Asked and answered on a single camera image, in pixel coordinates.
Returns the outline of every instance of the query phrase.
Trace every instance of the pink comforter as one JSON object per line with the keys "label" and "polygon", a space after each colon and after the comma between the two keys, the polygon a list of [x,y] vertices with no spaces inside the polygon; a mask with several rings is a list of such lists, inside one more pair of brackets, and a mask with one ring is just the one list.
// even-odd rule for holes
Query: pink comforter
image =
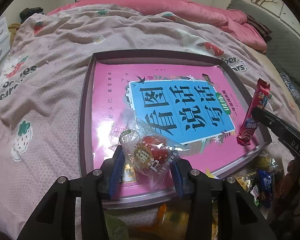
{"label": "pink comforter", "polygon": [[254,49],[267,49],[265,41],[255,28],[247,23],[247,16],[242,11],[223,10],[188,0],[80,0],[57,8],[48,15],[91,4],[117,4],[134,9],[143,15],[169,11],[187,21],[211,24]]}

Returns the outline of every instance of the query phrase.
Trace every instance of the metal screw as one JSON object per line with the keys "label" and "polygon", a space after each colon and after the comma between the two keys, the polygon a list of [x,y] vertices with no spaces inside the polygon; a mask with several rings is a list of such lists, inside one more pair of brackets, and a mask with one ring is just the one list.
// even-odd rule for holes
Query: metal screw
{"label": "metal screw", "polygon": [[200,171],[198,171],[197,169],[193,169],[190,171],[190,173],[193,175],[193,176],[198,176],[200,174]]}
{"label": "metal screw", "polygon": [[101,175],[101,173],[102,173],[102,171],[99,170],[99,169],[94,170],[94,171],[92,172],[92,174],[93,174],[94,176],[99,176],[99,175]]}
{"label": "metal screw", "polygon": [[58,183],[60,183],[60,184],[63,184],[63,183],[65,183],[67,181],[67,178],[66,177],[60,177],[59,179],[58,179]]}
{"label": "metal screw", "polygon": [[234,177],[228,177],[227,181],[231,184],[235,183],[235,178]]}

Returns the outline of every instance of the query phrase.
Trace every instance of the white strawberry print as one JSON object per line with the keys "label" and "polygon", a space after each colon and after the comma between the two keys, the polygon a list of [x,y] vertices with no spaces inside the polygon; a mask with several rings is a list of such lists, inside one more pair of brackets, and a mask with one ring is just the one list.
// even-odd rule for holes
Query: white strawberry print
{"label": "white strawberry print", "polygon": [[18,135],[12,142],[11,157],[14,161],[21,161],[21,154],[28,148],[29,142],[32,139],[33,131],[29,122],[23,121],[19,125]]}

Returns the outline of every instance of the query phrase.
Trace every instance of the pink book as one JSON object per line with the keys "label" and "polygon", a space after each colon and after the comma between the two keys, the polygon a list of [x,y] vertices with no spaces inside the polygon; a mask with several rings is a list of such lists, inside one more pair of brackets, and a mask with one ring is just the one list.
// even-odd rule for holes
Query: pink book
{"label": "pink book", "polygon": [[[237,144],[245,110],[218,66],[96,64],[92,97],[93,166],[112,158],[127,109],[157,132],[191,148],[193,168],[216,171],[258,145]],[[148,193],[147,177],[125,165],[117,198]],[[156,189],[173,187],[170,173]]]}

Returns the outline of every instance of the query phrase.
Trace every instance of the green label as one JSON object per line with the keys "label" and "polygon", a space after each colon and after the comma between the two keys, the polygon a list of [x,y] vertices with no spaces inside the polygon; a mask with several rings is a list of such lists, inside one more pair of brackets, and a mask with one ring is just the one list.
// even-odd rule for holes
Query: green label
{"label": "green label", "polygon": [[226,114],[231,114],[230,108],[228,107],[225,99],[220,93],[216,93],[216,97],[218,98],[223,110],[225,111]]}

